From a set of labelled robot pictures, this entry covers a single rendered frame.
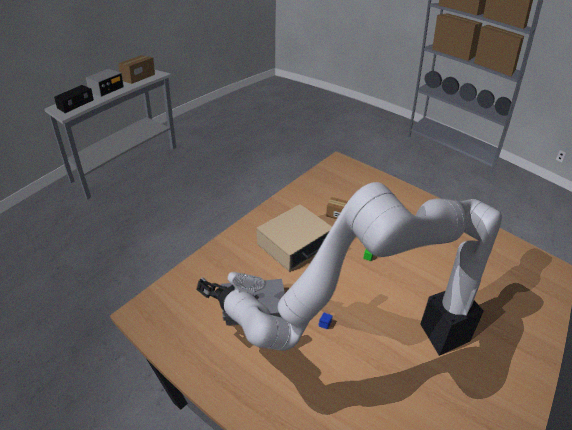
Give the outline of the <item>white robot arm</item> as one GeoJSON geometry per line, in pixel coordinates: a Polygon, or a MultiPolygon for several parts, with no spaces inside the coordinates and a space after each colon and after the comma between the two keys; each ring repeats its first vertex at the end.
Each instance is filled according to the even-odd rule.
{"type": "Polygon", "coordinates": [[[431,199],[415,216],[384,184],[369,183],[350,198],[310,265],[280,299],[281,317],[271,315],[253,296],[265,287],[265,280],[238,272],[228,275],[235,290],[225,298],[224,310],[242,325],[254,346],[289,350],[333,296],[345,255],[356,236],[372,255],[388,257],[421,246],[454,242],[464,231],[478,241],[459,245],[442,303],[452,314],[467,315],[501,221],[500,211],[476,199],[431,199]]]}

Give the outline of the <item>brown cardboard box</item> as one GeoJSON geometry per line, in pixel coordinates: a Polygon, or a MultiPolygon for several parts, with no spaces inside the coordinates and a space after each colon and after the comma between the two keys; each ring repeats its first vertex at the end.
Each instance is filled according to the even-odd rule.
{"type": "Polygon", "coordinates": [[[326,210],[327,217],[337,219],[337,217],[339,216],[340,212],[342,211],[347,202],[348,201],[331,197],[327,204],[327,210],[326,210]]]}

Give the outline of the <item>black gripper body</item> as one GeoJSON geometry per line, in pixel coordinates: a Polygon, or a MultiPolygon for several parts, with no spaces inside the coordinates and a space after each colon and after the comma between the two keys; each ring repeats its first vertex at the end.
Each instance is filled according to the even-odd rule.
{"type": "MultiPolygon", "coordinates": [[[[234,286],[229,286],[229,287],[227,287],[224,291],[223,291],[223,289],[220,289],[220,288],[218,288],[218,289],[215,290],[215,292],[218,293],[218,296],[214,296],[214,297],[219,300],[220,306],[221,306],[221,308],[223,309],[224,312],[225,312],[225,310],[224,310],[224,301],[225,301],[225,298],[227,297],[227,295],[228,295],[230,292],[232,292],[232,291],[234,291],[234,290],[235,290],[235,287],[234,287],[234,286]],[[222,292],[222,291],[223,291],[223,292],[222,292]]],[[[226,312],[225,312],[225,313],[226,313],[226,312]]],[[[227,314],[227,313],[226,313],[226,314],[227,314]]]]}

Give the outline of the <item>blue block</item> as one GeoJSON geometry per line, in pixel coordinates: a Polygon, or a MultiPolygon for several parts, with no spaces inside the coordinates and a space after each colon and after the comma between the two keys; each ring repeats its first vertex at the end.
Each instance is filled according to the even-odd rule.
{"type": "Polygon", "coordinates": [[[328,327],[330,326],[331,322],[332,322],[332,315],[327,314],[327,313],[323,313],[321,318],[319,319],[319,327],[328,329],[328,327]]]}

